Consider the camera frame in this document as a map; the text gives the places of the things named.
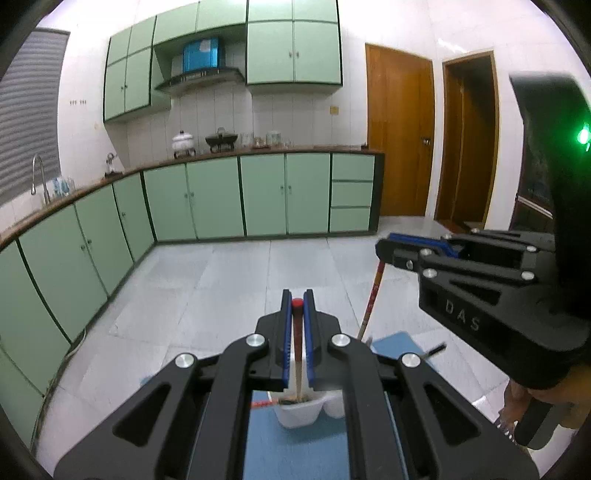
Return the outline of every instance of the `white tiled wall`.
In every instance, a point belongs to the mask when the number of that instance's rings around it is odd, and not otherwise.
[[[264,135],[281,131],[293,144],[359,145],[367,136],[365,43],[397,48],[433,60],[436,127],[427,215],[437,201],[443,151],[442,61],[494,50],[499,83],[499,157],[487,227],[509,225],[522,153],[522,121],[509,82],[512,72],[570,72],[591,99],[591,79],[558,28],[530,0],[339,0],[344,87],[331,95],[252,95],[244,86],[224,84],[173,100],[171,111],[127,125],[102,123],[103,72],[109,37],[161,11],[191,0],[64,0],[40,26],[70,31],[60,83],[58,136],[62,172],[79,186],[100,178],[108,152],[123,165],[137,166],[172,155],[172,137],[183,129],[198,139],[218,127]],[[240,63],[243,47],[229,55]],[[70,106],[72,99],[86,104]],[[339,115],[331,116],[331,105]],[[15,199],[28,211],[28,199]],[[0,229],[11,208],[0,208]]]

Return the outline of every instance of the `white container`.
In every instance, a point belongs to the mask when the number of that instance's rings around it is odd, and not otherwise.
[[[267,392],[269,400],[276,400],[283,397],[292,397],[293,392]],[[294,403],[293,405],[273,405],[277,420],[286,429],[296,429],[297,427],[305,427],[313,424],[322,405],[324,404],[324,392],[314,392],[312,390],[306,391],[306,395],[312,400],[303,403]]]
[[[324,396],[324,413],[334,419],[342,419],[345,416],[342,390],[334,390],[326,393]]]

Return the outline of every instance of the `drawer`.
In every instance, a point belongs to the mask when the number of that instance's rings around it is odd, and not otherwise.
[[[369,208],[330,210],[331,232],[365,232],[367,230],[369,230]]]
[[[331,205],[333,207],[369,207],[374,190],[373,183],[333,182]]]
[[[373,155],[333,153],[333,180],[373,180]]]

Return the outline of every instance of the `cabinet door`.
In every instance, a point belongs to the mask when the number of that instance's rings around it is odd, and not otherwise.
[[[339,26],[294,22],[296,82],[340,83]]]
[[[237,157],[187,164],[198,238],[244,236]]]
[[[125,59],[105,72],[105,120],[125,112]]]
[[[246,0],[202,0],[196,31],[246,23]]]
[[[119,217],[134,261],[154,243],[139,173],[113,184]]]
[[[127,57],[125,73],[125,111],[129,112],[150,104],[150,59],[152,49]]]
[[[247,235],[284,235],[285,172],[283,155],[240,158]]]
[[[37,295],[16,243],[0,253],[0,305],[2,349],[46,392],[70,344]]]
[[[293,82],[293,23],[248,24],[248,83]]]
[[[20,241],[41,294],[73,340],[107,299],[74,206],[35,225],[21,235]]]
[[[0,349],[0,405],[27,447],[31,444],[42,403],[43,397]]]
[[[127,55],[133,55],[137,51],[152,46],[152,37],[154,36],[155,23],[156,17],[150,17],[140,23],[136,23],[131,27]]]
[[[287,231],[329,230],[330,154],[287,154]]]
[[[111,37],[111,42],[109,43],[109,53],[107,55],[107,65],[111,65],[112,63],[124,59],[127,56],[130,33],[131,27],[120,31]]]
[[[195,239],[185,165],[148,170],[144,179],[156,238]]]
[[[293,0],[294,20],[338,21],[336,0]]]
[[[291,10],[291,0],[249,0],[248,2],[248,21],[256,22],[260,20],[291,20],[293,12]]]
[[[154,45],[195,32],[199,3],[185,5],[156,16]]]
[[[76,202],[90,256],[111,295],[134,261],[127,248],[111,185]]]

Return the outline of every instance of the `countertop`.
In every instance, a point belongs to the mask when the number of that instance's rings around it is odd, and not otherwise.
[[[175,160],[163,160],[157,163],[149,163],[137,168],[131,168],[129,170],[125,170],[123,173],[117,176],[110,177],[108,179],[100,179],[99,181],[88,185],[86,187],[79,188],[75,190],[72,194],[68,195],[59,200],[55,200],[51,202],[48,206],[43,207],[36,212],[33,212],[29,216],[21,219],[19,222],[15,223],[8,229],[0,232],[0,250],[2,250],[5,246],[7,246],[10,242],[14,239],[18,238],[24,232],[29,230],[34,225],[41,222],[43,219],[49,217],[50,215],[58,212],[62,208],[67,207],[68,205],[74,203],[75,201],[85,197],[89,193],[94,192],[106,185],[110,185],[111,183],[133,175],[140,171],[145,170],[152,170],[154,168],[166,167],[171,165],[177,165],[182,163],[190,163],[194,161],[202,161],[202,160],[211,160],[213,158],[223,158],[223,157],[234,157],[234,156],[245,156],[245,155],[263,155],[263,154],[273,154],[273,153],[355,153],[355,154],[366,154],[366,155],[380,155],[383,154],[382,151],[378,150],[370,150],[370,149],[361,149],[360,147],[352,147],[348,145],[298,145],[292,147],[269,147],[269,148],[238,148],[232,151],[224,151],[221,153],[205,153],[202,155],[197,155],[195,157],[183,157],[178,158]]]

